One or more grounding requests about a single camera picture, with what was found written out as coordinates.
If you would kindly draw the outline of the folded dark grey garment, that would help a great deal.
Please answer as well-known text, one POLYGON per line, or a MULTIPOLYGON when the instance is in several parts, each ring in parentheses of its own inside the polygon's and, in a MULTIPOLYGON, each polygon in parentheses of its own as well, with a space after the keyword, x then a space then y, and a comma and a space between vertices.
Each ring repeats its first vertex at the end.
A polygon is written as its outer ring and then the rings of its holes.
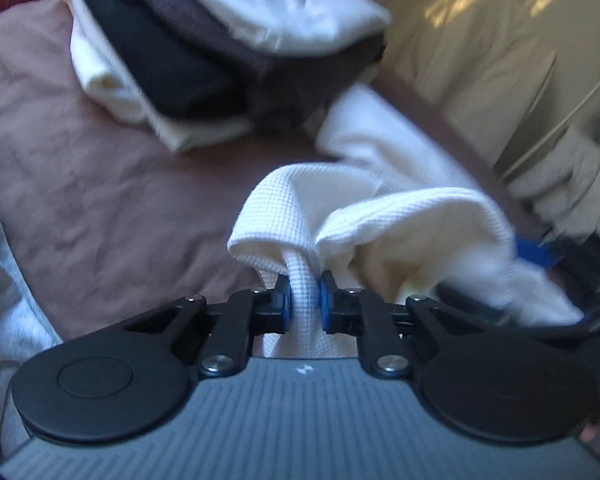
POLYGON ((161 52, 220 70, 248 100, 248 116, 266 131, 300 127, 319 107, 381 58, 384 37, 371 36, 319 58, 274 58, 230 36, 196 0, 131 0, 134 20, 161 52))

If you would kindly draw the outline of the folded cream bottom garment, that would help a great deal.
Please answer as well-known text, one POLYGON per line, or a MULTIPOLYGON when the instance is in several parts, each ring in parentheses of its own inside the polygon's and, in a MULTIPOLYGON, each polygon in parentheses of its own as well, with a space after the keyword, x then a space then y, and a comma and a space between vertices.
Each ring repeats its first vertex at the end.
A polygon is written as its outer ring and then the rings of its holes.
POLYGON ((174 119, 159 113, 114 52, 84 0, 64 0, 72 15, 70 55, 84 93, 118 122, 146 124, 172 153, 234 140, 253 129, 248 118, 174 119))

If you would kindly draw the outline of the folded black garment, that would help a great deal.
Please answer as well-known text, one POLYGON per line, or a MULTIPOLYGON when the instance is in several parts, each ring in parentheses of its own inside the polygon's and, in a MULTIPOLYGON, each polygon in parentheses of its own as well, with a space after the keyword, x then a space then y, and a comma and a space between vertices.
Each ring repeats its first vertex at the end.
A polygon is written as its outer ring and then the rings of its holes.
POLYGON ((144 0, 83 0, 159 113, 178 119, 245 116, 246 85, 214 54, 188 44, 144 0))

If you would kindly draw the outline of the beige curtain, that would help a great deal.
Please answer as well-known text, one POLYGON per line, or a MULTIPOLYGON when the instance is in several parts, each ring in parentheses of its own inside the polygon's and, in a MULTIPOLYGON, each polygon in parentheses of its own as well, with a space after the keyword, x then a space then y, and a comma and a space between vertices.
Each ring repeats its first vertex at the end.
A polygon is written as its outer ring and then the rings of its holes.
MULTIPOLYGON (((377 0, 385 63, 505 171, 600 79, 600 0, 377 0)), ((570 124, 600 116, 600 91, 570 124)))

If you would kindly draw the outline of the folded white top garment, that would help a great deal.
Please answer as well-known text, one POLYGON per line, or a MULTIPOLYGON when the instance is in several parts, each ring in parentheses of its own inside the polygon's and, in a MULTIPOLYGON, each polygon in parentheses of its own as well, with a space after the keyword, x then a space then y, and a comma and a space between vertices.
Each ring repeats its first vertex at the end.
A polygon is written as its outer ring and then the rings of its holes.
POLYGON ((374 0, 196 0, 252 50, 320 58, 383 34, 391 14, 374 0))

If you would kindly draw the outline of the hanging white quilted jacket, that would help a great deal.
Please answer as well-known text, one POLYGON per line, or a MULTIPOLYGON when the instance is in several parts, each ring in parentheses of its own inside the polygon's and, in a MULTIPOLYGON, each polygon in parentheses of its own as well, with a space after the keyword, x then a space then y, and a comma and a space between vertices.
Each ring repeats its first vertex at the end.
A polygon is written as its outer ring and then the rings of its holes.
POLYGON ((600 235, 600 144, 570 129, 508 190, 554 235, 600 235))

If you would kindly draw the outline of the mauve bed sheet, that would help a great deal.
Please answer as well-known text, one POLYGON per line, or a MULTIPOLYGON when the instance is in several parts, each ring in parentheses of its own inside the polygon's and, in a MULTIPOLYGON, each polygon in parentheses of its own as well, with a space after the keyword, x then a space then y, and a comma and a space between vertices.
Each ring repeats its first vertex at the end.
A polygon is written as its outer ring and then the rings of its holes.
POLYGON ((64 0, 0 13, 0 221, 61 340, 199 294, 265 284, 227 249, 272 171, 321 162, 301 133, 250 133, 175 155, 79 85, 64 0))

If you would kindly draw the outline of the white waffle pajama top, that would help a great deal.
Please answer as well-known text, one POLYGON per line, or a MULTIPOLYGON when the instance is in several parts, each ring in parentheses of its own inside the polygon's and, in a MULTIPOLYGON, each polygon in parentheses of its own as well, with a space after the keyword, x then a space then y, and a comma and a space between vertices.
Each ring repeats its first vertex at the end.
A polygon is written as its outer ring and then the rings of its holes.
POLYGON ((250 193, 227 249, 267 285, 289 278, 291 321, 256 344, 265 358, 344 358, 329 335, 318 280, 400 304, 446 283, 524 326, 569 326, 582 311, 518 257, 501 208, 452 157, 366 84, 332 103, 315 139, 321 162, 280 167, 250 193))

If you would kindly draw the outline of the white clothes rack pole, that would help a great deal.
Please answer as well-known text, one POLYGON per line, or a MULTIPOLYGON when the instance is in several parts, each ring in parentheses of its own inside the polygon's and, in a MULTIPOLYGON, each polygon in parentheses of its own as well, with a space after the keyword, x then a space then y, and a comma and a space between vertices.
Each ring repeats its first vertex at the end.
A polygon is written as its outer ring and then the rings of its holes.
POLYGON ((518 172, 522 168, 524 168, 524 166, 526 166, 532 158, 535 158, 535 155, 538 154, 539 151, 541 151, 547 143, 550 143, 550 141, 556 138, 556 136, 559 136, 560 134, 566 132, 573 118, 575 118, 577 114, 580 113, 580 110, 582 110, 583 107, 586 107, 588 105, 588 102, 590 102, 594 98, 594 96, 596 96, 596 93, 599 91, 600 79, 596 82, 596 84, 594 84, 592 89, 583 97, 583 99, 575 107, 573 107, 573 109, 570 110, 570 112, 564 118, 562 118, 560 122, 558 122, 557 125, 554 125, 554 127, 551 128, 548 133, 545 133, 544 136, 541 136, 539 140, 537 140, 535 144, 532 145, 531 148, 528 148, 528 150, 525 151, 524 154, 522 154, 516 160, 516 162, 513 162, 502 173, 502 179, 504 181, 512 180, 513 177, 515 177, 515 174, 518 174, 518 172))

